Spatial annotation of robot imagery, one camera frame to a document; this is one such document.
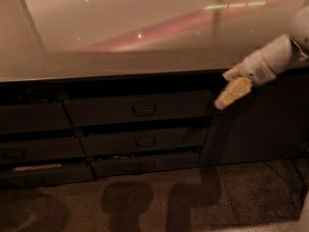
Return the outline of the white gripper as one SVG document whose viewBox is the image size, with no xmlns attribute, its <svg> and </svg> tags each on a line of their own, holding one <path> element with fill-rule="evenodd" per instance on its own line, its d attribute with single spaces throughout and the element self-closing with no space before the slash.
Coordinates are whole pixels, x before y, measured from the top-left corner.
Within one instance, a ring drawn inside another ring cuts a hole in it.
<svg viewBox="0 0 309 232">
<path fill-rule="evenodd" d="M 249 94 L 253 84 L 263 86 L 277 77 L 261 50 L 254 51 L 222 76 L 230 82 L 214 101 L 214 106 L 220 110 Z"/>
</svg>

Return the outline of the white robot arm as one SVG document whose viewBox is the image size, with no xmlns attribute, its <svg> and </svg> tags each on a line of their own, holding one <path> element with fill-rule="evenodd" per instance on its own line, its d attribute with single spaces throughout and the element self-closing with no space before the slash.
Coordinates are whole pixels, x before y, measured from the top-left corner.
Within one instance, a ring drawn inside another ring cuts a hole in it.
<svg viewBox="0 0 309 232">
<path fill-rule="evenodd" d="M 249 94 L 254 86 L 263 86 L 281 73 L 308 65 L 309 7 L 293 17 L 287 34 L 283 34 L 246 56 L 240 63 L 223 73 L 228 81 L 214 106 L 223 110 Z"/>
</svg>

